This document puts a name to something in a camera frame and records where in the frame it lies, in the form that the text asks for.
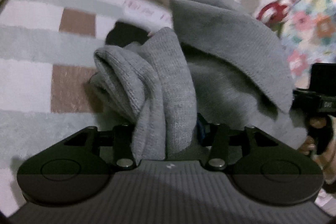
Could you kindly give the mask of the person's right hand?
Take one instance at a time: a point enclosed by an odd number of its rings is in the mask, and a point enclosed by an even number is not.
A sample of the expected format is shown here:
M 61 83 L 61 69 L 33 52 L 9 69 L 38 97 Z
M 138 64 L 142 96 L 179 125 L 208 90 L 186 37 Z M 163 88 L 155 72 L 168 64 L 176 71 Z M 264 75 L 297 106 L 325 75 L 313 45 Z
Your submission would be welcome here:
M 298 149 L 304 155 L 312 157 L 312 154 L 322 155 L 334 137 L 333 122 L 326 115 L 319 118 L 309 118 L 306 122 L 307 138 Z

